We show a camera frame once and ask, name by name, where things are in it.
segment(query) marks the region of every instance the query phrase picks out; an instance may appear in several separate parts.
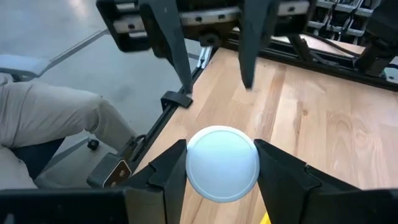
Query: wire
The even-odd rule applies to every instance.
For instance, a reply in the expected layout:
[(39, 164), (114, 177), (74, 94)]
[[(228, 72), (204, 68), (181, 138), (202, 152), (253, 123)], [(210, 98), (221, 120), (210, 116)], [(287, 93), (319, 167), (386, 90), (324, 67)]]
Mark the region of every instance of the wire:
[(132, 147), (132, 150), (135, 150), (135, 148), (138, 146), (138, 142), (142, 139), (145, 140), (146, 135), (141, 134), (138, 135), (137, 137), (132, 137), (127, 143), (127, 147)]
[(342, 52), (344, 52), (344, 53), (346, 53), (346, 54), (352, 55), (352, 56), (354, 56), (354, 57), (359, 57), (359, 56), (360, 56), (360, 54), (357, 54), (357, 53), (352, 52), (352, 51), (350, 51), (350, 50), (347, 50), (347, 49), (345, 49), (345, 48), (343, 48), (343, 47), (340, 47), (339, 45), (333, 43), (332, 41), (330, 41), (330, 40), (328, 40), (328, 39), (326, 39), (326, 38), (320, 37), (320, 36), (315, 35), (315, 34), (312, 34), (312, 33), (310, 33), (310, 32), (304, 32), (303, 34), (305, 34), (305, 35), (307, 35), (307, 36), (310, 36), (310, 37), (313, 37), (313, 38), (315, 38), (315, 39), (317, 39), (317, 40), (320, 40), (320, 41), (322, 41), (322, 42), (324, 42), (324, 43), (326, 43), (326, 44), (328, 44), (328, 45), (334, 47), (335, 49), (337, 49), (337, 50), (339, 50), (339, 51), (342, 51)]

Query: wood grain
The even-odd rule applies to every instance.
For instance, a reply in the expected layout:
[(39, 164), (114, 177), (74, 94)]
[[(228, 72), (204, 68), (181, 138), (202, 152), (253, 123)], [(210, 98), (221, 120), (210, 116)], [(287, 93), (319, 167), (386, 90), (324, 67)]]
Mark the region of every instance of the wood grain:
[[(308, 43), (330, 51), (321, 42)], [(237, 53), (219, 49), (197, 80), (193, 100), (189, 109), (175, 112), (138, 170), (178, 139), (220, 124), (362, 189), (398, 187), (396, 93), (262, 58), (254, 87), (246, 91)], [(187, 182), (181, 223), (260, 223), (265, 211), (258, 186), (241, 200), (221, 204)]]

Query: black clamp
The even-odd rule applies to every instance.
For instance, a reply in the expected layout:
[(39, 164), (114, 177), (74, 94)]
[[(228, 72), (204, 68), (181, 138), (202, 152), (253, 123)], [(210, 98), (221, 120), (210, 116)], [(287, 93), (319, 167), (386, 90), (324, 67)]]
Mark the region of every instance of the black clamp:
[(132, 173), (125, 158), (109, 152), (87, 177), (86, 182), (92, 188), (114, 187), (126, 181)]
[(193, 100), (182, 93), (176, 93), (174, 91), (167, 91), (160, 99), (162, 109), (165, 110), (168, 105), (182, 106), (183, 108), (189, 108)]

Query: chair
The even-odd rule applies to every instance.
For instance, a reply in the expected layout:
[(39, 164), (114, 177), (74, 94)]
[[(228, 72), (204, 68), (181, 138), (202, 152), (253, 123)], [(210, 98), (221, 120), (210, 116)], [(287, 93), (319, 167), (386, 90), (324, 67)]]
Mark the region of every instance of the chair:
[[(16, 55), (0, 55), (0, 73), (10, 74), (13, 82), (26, 82), (34, 78), (40, 78), (44, 72), (50, 69), (51, 63), (41, 58), (32, 58)], [(33, 146), (24, 146), (11, 149), (11, 151), (25, 162), (29, 175), (36, 179), (49, 164), (60, 161), (60, 157), (53, 157), (63, 140), (58, 139)], [(94, 139), (84, 138), (66, 151), (72, 151), (84, 143), (88, 143), (91, 150), (96, 150), (99, 142)]]

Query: person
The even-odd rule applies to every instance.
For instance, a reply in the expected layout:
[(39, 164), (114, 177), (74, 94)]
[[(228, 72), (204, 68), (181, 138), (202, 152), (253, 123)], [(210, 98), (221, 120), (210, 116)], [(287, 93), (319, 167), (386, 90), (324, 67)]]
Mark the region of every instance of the person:
[(26, 146), (83, 130), (119, 151), (136, 136), (116, 109), (97, 94), (40, 82), (0, 83), (0, 189), (37, 188), (14, 149), (26, 154)]

